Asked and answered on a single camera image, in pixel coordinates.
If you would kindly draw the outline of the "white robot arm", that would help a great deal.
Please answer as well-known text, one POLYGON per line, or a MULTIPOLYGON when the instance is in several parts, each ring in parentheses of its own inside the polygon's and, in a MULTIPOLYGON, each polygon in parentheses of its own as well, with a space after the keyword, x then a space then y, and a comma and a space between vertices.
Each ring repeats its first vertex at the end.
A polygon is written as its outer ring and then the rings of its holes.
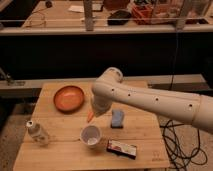
POLYGON ((96 117, 106 113, 113 102, 155 113, 213 134, 213 97, 122 83, 115 67, 106 69, 92 84, 91 106, 96 117))

